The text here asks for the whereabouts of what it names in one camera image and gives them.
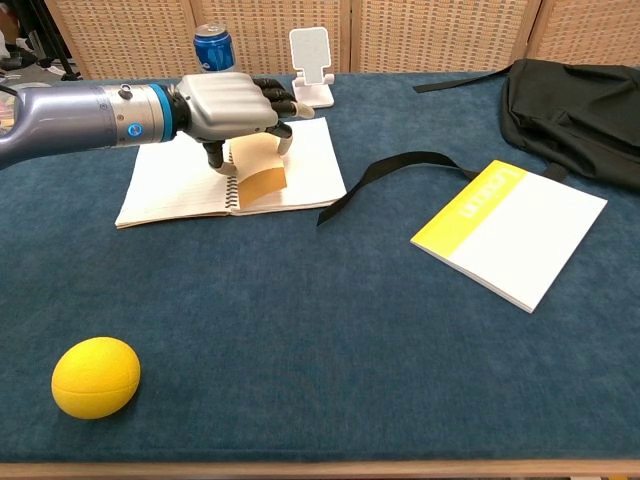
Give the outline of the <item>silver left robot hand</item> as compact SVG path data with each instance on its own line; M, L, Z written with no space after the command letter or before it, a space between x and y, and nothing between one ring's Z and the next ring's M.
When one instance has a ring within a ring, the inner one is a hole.
M210 168L225 176L236 174L223 152L227 140L268 133L279 139L278 153L283 155L293 137L283 120L315 115L279 81L233 71L186 75L170 88L170 95L188 111L176 116L177 128L199 142Z

